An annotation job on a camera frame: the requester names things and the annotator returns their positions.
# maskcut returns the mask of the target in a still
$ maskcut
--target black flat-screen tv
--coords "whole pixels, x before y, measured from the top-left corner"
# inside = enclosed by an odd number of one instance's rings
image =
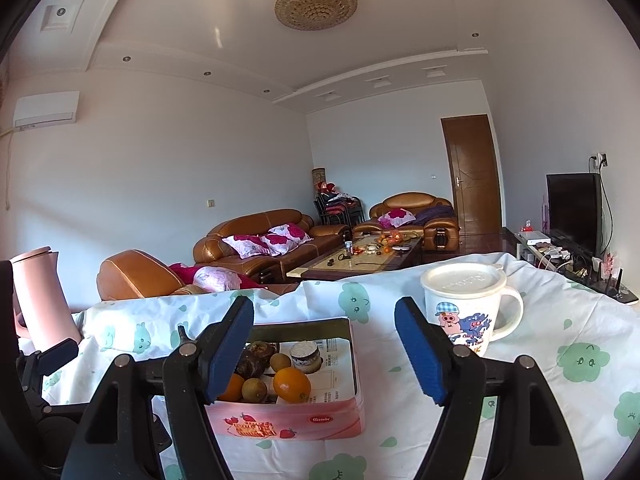
[[[598,256],[602,240],[602,194],[597,173],[546,176],[549,234],[556,245]]]

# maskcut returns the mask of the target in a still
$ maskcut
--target pink kettle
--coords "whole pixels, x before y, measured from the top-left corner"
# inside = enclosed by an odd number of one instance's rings
[[[58,253],[41,247],[11,259],[15,293],[27,325],[15,317],[15,332],[31,339],[36,350],[45,351],[67,338],[80,342],[60,279]]]

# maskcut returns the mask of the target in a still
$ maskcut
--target white mug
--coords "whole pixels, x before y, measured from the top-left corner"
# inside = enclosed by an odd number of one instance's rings
[[[507,285],[501,266],[443,264],[427,270],[420,284],[427,320],[439,324],[453,344],[466,345],[479,356],[490,341],[508,336],[522,320],[522,297]],[[494,328],[503,296],[513,296],[518,308],[503,326]]]

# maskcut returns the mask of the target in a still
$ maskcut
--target dark floor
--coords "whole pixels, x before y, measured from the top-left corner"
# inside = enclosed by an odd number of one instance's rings
[[[516,254],[516,240],[509,232],[495,235],[473,235],[460,238],[460,248],[452,253],[423,252],[422,262],[441,262],[465,254],[510,253]]]

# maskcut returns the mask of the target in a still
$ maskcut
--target brown leather sofa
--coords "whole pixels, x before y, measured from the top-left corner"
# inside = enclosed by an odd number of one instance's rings
[[[96,283],[103,301],[207,293],[197,285],[185,285],[164,263],[139,250],[123,251],[104,260]],[[267,289],[282,295],[296,287],[268,285]]]
[[[357,236],[367,232],[384,232],[385,230],[376,219],[392,209],[407,209],[407,211],[416,214],[422,209],[436,205],[450,206],[451,202],[445,198],[438,198],[428,193],[420,192],[400,193],[390,196],[370,209],[369,217],[371,220],[356,225],[353,228],[353,235]],[[422,248],[425,251],[455,251],[460,246],[460,226],[458,225],[458,218],[455,216],[433,219],[425,224],[424,227],[406,224],[393,230],[424,236]]]
[[[242,259],[222,239],[232,235],[265,234],[272,227],[294,223],[313,238],[282,256],[251,256]],[[283,283],[287,272],[320,254],[338,248],[350,235],[347,225],[315,226],[310,216],[295,209],[276,209],[264,213],[241,216],[222,222],[196,243],[193,260],[197,264],[222,266],[246,274],[258,283]]]

